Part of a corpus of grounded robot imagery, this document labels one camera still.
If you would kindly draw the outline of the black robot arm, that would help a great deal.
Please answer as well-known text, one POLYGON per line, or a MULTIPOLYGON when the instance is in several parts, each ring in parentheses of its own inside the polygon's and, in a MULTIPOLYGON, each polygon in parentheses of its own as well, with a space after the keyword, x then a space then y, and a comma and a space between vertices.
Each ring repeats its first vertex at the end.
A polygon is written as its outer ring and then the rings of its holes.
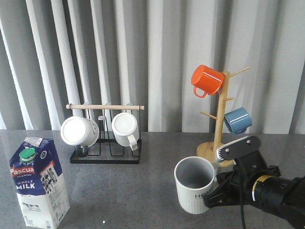
POLYGON ((208 208, 251 205, 295 229, 305 227, 305 179, 282 178, 279 168, 267 166, 259 151, 236 158, 233 171, 217 178, 219 186, 203 198, 208 208))

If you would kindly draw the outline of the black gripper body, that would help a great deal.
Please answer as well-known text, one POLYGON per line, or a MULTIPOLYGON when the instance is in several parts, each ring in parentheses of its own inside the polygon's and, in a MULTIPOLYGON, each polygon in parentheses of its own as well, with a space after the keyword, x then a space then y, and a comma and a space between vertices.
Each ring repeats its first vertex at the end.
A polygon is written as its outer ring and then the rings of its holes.
POLYGON ((208 208, 234 205, 254 205, 252 189, 261 176, 279 177, 278 166, 268 166, 259 151, 235 159, 232 172, 220 173, 216 177, 219 186, 203 200, 208 208))

